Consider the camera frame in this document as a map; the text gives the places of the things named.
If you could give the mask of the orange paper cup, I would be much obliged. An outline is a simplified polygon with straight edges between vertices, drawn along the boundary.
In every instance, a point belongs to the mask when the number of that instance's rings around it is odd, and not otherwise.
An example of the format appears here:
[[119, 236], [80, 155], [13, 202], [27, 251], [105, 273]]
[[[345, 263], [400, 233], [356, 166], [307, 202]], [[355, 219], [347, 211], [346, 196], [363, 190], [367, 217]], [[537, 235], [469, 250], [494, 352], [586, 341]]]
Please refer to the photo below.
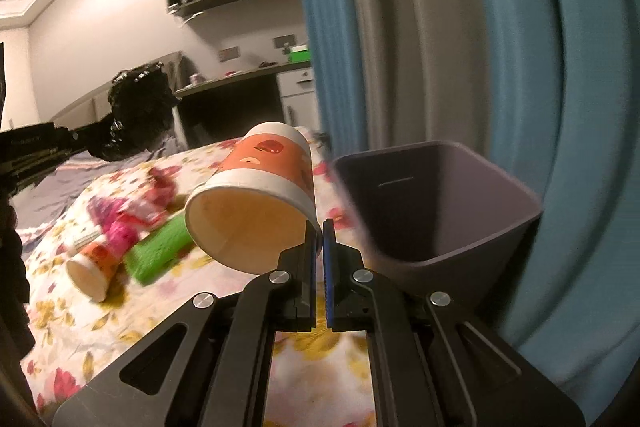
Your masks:
[[119, 263], [104, 242], [94, 241], [70, 257], [65, 266], [73, 284], [95, 303], [102, 303]]
[[226, 267], [273, 270], [282, 251], [318, 233], [311, 149], [283, 122], [250, 129], [190, 194], [184, 222], [194, 243]]

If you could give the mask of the pink plastic bag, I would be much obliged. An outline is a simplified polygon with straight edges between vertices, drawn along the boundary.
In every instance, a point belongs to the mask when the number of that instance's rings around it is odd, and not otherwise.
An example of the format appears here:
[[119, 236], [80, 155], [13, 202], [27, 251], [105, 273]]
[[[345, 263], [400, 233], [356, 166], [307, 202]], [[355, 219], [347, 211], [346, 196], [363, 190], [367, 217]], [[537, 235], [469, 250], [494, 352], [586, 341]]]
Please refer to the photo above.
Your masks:
[[168, 219], [164, 208], [143, 198], [93, 196], [87, 209], [116, 259], [122, 259], [142, 234], [153, 232]]

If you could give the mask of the purple plastic trash bin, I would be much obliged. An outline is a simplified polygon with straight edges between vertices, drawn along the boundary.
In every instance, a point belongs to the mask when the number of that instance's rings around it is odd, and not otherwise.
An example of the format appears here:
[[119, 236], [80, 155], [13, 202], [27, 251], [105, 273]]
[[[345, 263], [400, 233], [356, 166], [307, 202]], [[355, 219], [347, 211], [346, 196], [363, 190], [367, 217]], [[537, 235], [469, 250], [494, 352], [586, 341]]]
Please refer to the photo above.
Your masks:
[[539, 197], [460, 143], [345, 155], [332, 178], [368, 268], [416, 295], [474, 309], [539, 222]]

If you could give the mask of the black plastic bag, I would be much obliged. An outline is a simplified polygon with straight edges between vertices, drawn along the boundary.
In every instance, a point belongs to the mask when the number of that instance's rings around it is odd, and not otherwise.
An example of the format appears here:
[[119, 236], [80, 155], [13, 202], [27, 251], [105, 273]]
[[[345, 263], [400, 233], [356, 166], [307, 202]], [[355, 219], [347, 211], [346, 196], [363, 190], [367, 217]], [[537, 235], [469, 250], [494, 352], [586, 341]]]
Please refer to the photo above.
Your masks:
[[120, 72], [112, 79], [107, 102], [111, 113], [90, 132], [88, 152], [120, 161], [151, 150], [172, 128], [178, 98], [171, 91], [162, 62]]

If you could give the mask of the grey striped blanket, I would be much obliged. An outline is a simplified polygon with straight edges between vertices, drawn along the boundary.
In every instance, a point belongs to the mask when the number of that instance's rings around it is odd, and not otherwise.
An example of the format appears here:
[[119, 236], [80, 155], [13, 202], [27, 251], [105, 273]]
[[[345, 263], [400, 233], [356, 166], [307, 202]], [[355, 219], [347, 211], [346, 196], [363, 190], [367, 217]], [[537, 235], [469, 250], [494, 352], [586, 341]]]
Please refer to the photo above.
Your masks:
[[74, 155], [41, 181], [29, 185], [13, 197], [12, 205], [17, 214], [17, 223], [22, 228], [30, 228], [58, 219], [80, 193], [99, 176], [185, 150], [186, 147], [175, 135], [170, 134], [151, 152], [146, 150], [121, 161], [99, 160], [90, 156], [88, 152]]

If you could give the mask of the floral bed sheet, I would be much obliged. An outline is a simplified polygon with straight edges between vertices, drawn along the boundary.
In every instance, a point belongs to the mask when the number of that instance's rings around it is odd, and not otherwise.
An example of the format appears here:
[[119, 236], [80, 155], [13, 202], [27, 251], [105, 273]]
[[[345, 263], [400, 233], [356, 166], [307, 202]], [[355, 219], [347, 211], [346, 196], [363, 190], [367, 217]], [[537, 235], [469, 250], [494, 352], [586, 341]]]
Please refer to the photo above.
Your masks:
[[[102, 303], [70, 280], [65, 263], [70, 245], [92, 227], [93, 196], [134, 197], [146, 187], [152, 167], [174, 167], [180, 196], [206, 181], [232, 151], [233, 142], [143, 161], [92, 181], [58, 219], [30, 228], [26, 311], [35, 346], [22, 364], [38, 413], [52, 421], [75, 392], [132, 347], [198, 291], [225, 296], [240, 291], [248, 277], [214, 261], [199, 249], [187, 251], [155, 283], [143, 286], [119, 271]], [[326, 324], [274, 340], [266, 404], [269, 426], [371, 426], [375, 411], [367, 341], [360, 333], [335, 334]]]

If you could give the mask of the grey upholstered headboard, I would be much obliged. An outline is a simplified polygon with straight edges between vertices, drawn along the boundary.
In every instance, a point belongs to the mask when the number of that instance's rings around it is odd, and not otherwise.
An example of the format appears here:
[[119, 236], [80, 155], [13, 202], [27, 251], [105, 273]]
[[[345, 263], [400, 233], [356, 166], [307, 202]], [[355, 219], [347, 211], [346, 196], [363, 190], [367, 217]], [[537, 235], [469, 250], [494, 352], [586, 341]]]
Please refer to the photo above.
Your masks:
[[[183, 54], [174, 52], [161, 56], [153, 60], [163, 64], [163, 72], [168, 77], [168, 86], [172, 91], [177, 91], [182, 81]], [[50, 121], [58, 127], [76, 129], [94, 124], [100, 121], [111, 112], [111, 105], [108, 103], [107, 95], [111, 89], [111, 81], [103, 83], [102, 86], [81, 96], [64, 109], [55, 114]]]

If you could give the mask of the red white snack wrapper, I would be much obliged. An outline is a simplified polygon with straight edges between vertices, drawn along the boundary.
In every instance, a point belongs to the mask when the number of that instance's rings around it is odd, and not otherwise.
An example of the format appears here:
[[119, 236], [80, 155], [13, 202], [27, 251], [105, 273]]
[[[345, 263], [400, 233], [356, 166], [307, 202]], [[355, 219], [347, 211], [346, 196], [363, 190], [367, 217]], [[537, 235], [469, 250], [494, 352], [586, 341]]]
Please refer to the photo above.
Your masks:
[[174, 167], [152, 167], [148, 171], [148, 176], [146, 177], [148, 184], [146, 184], [146, 191], [142, 196], [145, 202], [149, 202], [160, 209], [169, 207], [178, 192], [174, 179], [175, 173]]

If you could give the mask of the green foam net sleeve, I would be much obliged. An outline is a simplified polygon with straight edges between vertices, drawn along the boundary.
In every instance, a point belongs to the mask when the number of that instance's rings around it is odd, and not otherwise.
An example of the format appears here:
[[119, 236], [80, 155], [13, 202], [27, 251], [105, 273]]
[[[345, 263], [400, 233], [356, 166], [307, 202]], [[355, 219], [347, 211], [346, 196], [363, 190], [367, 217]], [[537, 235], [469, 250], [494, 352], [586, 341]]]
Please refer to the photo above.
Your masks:
[[127, 273], [141, 285], [154, 283], [193, 244], [184, 212], [179, 211], [161, 227], [145, 236], [124, 257]]

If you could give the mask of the white mug on desk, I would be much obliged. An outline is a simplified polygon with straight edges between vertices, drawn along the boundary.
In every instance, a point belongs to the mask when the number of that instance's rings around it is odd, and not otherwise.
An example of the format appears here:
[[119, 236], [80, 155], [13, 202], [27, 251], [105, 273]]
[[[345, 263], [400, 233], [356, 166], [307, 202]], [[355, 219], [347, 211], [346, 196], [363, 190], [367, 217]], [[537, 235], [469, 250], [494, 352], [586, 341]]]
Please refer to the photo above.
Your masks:
[[204, 77], [200, 74], [193, 74], [190, 76], [190, 85], [199, 86], [205, 81]]

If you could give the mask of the dark desk with white drawers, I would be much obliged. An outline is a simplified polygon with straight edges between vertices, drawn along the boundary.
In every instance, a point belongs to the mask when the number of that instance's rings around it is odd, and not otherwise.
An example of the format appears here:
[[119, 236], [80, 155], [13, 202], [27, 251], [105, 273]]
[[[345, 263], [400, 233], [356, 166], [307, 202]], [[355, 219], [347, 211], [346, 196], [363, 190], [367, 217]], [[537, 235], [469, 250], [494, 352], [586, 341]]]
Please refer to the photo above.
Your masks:
[[321, 130], [309, 62], [276, 64], [182, 88], [176, 92], [175, 129], [191, 148], [244, 135], [267, 121]]

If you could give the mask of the green box on desk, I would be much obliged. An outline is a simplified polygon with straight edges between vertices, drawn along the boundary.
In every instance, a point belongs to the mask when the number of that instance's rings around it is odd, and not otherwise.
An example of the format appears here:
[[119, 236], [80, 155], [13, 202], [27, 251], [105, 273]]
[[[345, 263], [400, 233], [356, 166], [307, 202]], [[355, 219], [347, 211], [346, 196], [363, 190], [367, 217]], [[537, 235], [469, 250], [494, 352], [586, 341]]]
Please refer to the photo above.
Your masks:
[[298, 64], [310, 61], [310, 49], [306, 44], [292, 46], [288, 52], [288, 61], [292, 64]]

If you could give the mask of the blue and grey curtain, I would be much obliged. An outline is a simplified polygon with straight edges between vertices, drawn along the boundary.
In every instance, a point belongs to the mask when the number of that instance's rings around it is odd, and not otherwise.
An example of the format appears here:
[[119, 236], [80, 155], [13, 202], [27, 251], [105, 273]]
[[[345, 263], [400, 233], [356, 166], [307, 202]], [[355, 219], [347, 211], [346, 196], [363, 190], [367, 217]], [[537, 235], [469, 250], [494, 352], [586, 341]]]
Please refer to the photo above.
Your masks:
[[544, 214], [499, 333], [591, 426], [639, 421], [639, 0], [303, 0], [337, 154], [445, 139]]

